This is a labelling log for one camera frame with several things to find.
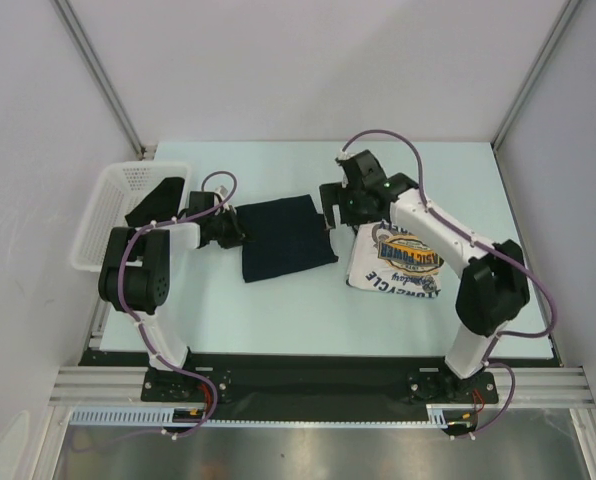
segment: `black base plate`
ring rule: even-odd
[[[425,421],[426,404],[471,406],[474,389],[486,403],[498,402],[492,374],[480,373],[459,382],[442,368],[442,362],[438,368],[421,371],[389,359],[332,362],[326,357],[257,356],[249,361],[243,361],[240,355],[188,358],[185,369],[209,377],[218,388],[219,406],[213,416],[217,420]],[[198,386],[195,379],[150,368],[141,398],[146,402],[203,402]]]

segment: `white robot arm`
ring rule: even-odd
[[[339,160],[346,181],[320,187],[325,218],[334,226],[333,205],[339,205],[342,223],[360,225],[388,220],[405,228],[435,250],[461,279],[456,312],[461,320],[445,363],[460,379],[483,367],[484,357],[496,334],[529,302],[527,279],[513,267],[477,248],[474,242],[498,250],[523,263],[522,250],[513,241],[496,244],[476,235],[437,205],[425,198],[416,182],[400,173],[387,178],[378,160],[367,150]],[[457,234],[438,217],[448,220],[469,240]]]

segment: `black cloth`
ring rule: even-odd
[[[250,241],[242,247],[245,283],[335,263],[324,216],[309,195],[236,209]]]
[[[185,180],[180,177],[165,178],[134,208],[125,215],[127,225],[142,227],[152,220],[164,222],[178,215]]]

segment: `white basket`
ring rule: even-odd
[[[98,177],[71,251],[77,270],[100,272],[113,227],[127,225],[125,215],[167,177],[185,179],[178,211],[189,195],[191,167],[183,162],[123,162],[109,165]]]

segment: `metal floor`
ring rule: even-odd
[[[70,427],[76,448],[131,430]],[[68,446],[55,480],[588,479],[567,410],[515,410],[476,441],[437,430],[217,428],[172,442],[144,435],[103,451]]]

